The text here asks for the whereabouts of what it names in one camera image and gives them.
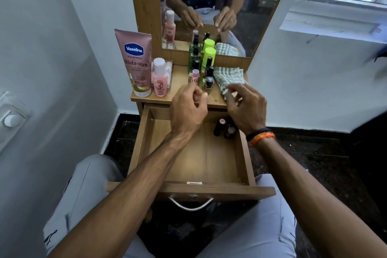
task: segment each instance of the orange bracelet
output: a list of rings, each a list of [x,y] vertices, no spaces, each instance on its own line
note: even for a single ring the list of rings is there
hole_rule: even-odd
[[[276,137],[276,135],[273,134],[273,133],[271,133],[271,132],[260,133],[260,134],[256,135],[256,136],[250,141],[250,144],[254,146],[254,145],[256,145],[256,144],[259,142],[259,140],[261,140],[261,139],[264,139],[264,138],[275,138],[275,137]]]

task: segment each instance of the metal handle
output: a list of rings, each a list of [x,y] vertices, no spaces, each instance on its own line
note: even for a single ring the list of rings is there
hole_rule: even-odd
[[[175,199],[173,199],[172,197],[169,197],[169,199],[175,203],[178,207],[180,207],[181,209],[184,209],[184,210],[187,210],[187,211],[197,211],[197,210],[200,210],[204,207],[206,207],[208,205],[208,203],[210,203],[214,198],[211,198],[209,199],[207,202],[205,202],[203,205],[199,206],[199,207],[196,207],[196,208],[187,208],[187,207],[184,207],[183,205],[179,204]]]

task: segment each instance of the open drawer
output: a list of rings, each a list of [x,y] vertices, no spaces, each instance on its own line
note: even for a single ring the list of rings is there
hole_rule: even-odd
[[[244,133],[238,131],[233,139],[213,135],[216,122],[227,117],[226,111],[209,109],[202,126],[177,157],[157,199],[213,199],[221,202],[260,200],[276,194],[273,187],[258,187],[255,184]],[[170,106],[145,104],[128,174],[157,148],[170,131]],[[106,190],[112,191],[118,184],[109,182]]]

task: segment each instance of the folded cloth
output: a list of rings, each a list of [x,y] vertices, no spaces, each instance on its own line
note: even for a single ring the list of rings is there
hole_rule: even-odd
[[[239,51],[234,46],[225,43],[217,43],[215,45],[216,54],[228,55],[228,56],[239,56]]]
[[[215,67],[214,78],[219,85],[220,93],[226,99],[227,84],[245,84],[243,69],[241,68],[220,68]]]

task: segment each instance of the reflected hand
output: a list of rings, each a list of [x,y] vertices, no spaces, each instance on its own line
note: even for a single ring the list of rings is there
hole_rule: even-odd
[[[193,7],[188,6],[181,12],[181,22],[186,29],[193,30],[199,26],[203,26],[202,16],[196,12]]]
[[[218,32],[227,31],[235,27],[236,14],[232,8],[223,7],[220,14],[214,16],[215,27]]]
[[[199,129],[207,115],[207,97],[196,84],[180,87],[171,104],[173,136],[190,138]]]
[[[249,84],[229,84],[226,88],[228,113],[246,136],[266,127],[267,101],[261,93]],[[235,91],[238,94],[234,98],[231,93]]]

